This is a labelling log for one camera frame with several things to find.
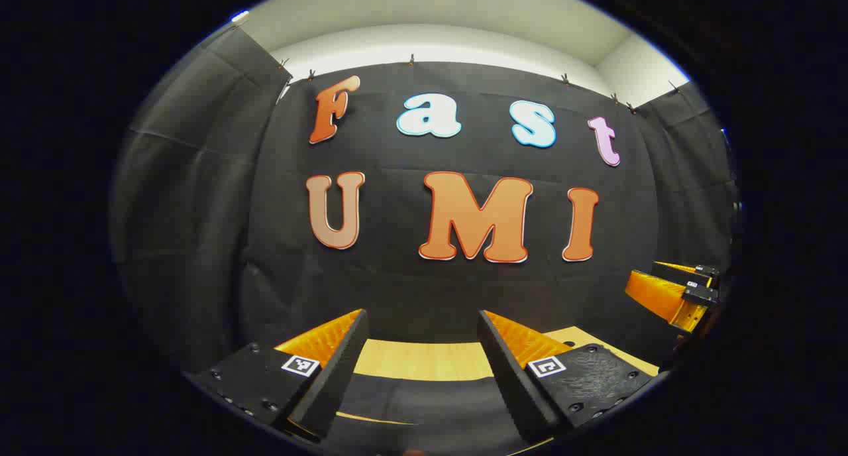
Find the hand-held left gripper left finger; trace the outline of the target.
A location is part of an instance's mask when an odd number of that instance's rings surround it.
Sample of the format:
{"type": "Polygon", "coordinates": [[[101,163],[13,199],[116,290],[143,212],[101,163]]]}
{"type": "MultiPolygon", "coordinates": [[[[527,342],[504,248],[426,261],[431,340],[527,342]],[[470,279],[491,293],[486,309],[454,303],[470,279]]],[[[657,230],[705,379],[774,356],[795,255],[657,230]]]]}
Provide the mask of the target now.
{"type": "Polygon", "coordinates": [[[368,312],[355,309],[282,343],[249,343],[189,380],[258,425],[318,443],[369,332],[368,312]]]}

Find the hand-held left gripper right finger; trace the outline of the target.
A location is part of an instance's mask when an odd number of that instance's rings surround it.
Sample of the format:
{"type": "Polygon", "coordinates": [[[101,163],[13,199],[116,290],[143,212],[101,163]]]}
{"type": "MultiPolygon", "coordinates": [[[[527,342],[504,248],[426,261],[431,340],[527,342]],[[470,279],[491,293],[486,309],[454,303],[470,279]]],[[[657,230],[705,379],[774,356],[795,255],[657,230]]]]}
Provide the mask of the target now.
{"type": "Polygon", "coordinates": [[[476,334],[528,443],[584,432],[651,388],[654,376],[597,342],[567,345],[488,310],[476,334]]]}

